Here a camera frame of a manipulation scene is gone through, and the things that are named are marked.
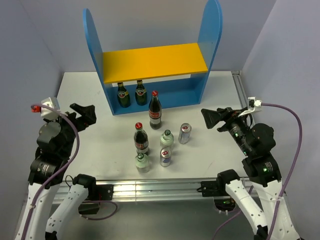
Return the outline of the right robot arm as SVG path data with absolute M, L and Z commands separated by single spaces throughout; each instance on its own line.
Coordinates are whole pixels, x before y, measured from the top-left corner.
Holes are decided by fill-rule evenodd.
M 229 195 L 248 220 L 255 240 L 299 240 L 290 213 L 283 198 L 282 175 L 278 163 L 271 154 L 275 147 L 274 129 L 257 123 L 252 127 L 246 123 L 245 109 L 230 107 L 201 110 L 206 127 L 212 129 L 219 122 L 224 125 L 217 131 L 228 132 L 245 155 L 242 165 L 252 187 L 257 192 L 258 205 L 245 189 L 235 170 L 218 173 L 216 189 Z

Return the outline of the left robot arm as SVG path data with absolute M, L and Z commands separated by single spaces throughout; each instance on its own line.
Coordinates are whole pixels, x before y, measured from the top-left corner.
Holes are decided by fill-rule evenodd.
M 56 103 L 46 99 L 33 104 L 31 111 L 40 113 L 45 124 L 36 140 L 35 159 L 30 165 L 28 197 L 17 240 L 58 240 L 73 212 L 85 200 L 98 198 L 96 178 L 78 174 L 73 178 L 66 198 L 50 214 L 51 207 L 64 175 L 79 152 L 79 132 L 97 121 L 95 106 L 72 103 L 72 113 L 60 112 Z

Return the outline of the cola bottle front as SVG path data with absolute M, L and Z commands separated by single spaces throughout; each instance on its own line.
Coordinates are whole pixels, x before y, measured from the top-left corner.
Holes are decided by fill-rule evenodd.
M 143 129 L 143 125 L 141 122 L 137 122 L 135 124 L 135 133 L 133 139 L 136 152 L 143 153 L 148 156 L 150 152 L 148 135 Z

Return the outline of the silver energy can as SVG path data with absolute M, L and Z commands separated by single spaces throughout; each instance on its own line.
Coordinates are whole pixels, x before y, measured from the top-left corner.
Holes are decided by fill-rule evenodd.
M 163 167 L 168 167 L 171 164 L 172 151 L 169 147 L 163 147 L 160 150 L 160 164 Z
M 178 141 L 180 144 L 186 144 L 191 135 L 192 126 L 189 123 L 183 123 L 179 129 Z

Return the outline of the silver energy can front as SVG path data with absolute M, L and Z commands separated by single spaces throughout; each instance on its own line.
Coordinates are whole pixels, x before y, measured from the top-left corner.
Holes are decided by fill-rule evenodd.
M 163 147 L 160 150 L 160 164 L 163 167 L 168 167 L 171 164 L 172 151 L 169 147 Z

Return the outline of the tall cola bottle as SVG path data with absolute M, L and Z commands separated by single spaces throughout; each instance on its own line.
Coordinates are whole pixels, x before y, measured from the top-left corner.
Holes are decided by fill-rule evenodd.
M 149 103 L 149 124 L 154 130 L 158 130 L 162 126 L 162 105 L 159 101 L 159 93 L 153 90 L 151 93 L 151 101 Z

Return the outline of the clear water bottle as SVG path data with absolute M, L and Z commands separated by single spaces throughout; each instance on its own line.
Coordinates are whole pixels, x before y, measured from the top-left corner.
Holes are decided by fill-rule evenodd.
M 149 156 L 139 152 L 135 157 L 135 166 L 138 172 L 147 173 L 150 170 Z
M 166 129 L 160 136 L 160 146 L 162 148 L 170 148 L 171 150 L 173 149 L 174 135 L 169 129 Z

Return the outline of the clear water bottle front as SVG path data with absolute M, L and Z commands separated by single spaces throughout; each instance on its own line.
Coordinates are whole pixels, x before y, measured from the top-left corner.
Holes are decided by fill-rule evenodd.
M 147 173 L 150 170 L 149 156 L 139 152 L 135 157 L 135 166 L 138 172 Z

